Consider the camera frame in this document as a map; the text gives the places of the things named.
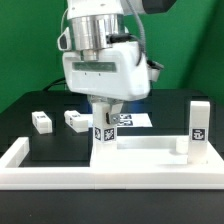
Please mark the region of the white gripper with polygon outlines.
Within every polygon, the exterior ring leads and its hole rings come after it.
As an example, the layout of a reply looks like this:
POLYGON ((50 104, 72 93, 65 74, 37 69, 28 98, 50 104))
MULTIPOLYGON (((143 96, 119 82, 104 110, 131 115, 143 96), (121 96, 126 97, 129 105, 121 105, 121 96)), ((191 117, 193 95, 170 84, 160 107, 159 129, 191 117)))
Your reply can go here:
POLYGON ((112 98, 107 100, 106 122, 116 125, 122 100, 143 99, 150 91, 146 58, 139 56, 137 42, 116 43, 98 56, 98 61, 86 62, 77 52, 64 53, 66 82, 72 92, 112 98))

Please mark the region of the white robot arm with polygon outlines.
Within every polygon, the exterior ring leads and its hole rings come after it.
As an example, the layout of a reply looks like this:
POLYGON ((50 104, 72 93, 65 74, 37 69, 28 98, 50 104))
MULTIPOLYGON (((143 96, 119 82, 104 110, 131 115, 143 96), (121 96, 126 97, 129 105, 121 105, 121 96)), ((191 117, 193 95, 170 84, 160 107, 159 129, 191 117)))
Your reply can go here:
POLYGON ((125 101, 147 97, 163 66, 147 57, 141 14, 164 13, 176 0, 67 0, 68 26, 57 40, 65 80, 72 92, 91 103, 104 102, 108 124, 119 122, 125 101), (124 17, 136 18, 140 35, 131 34, 124 17))

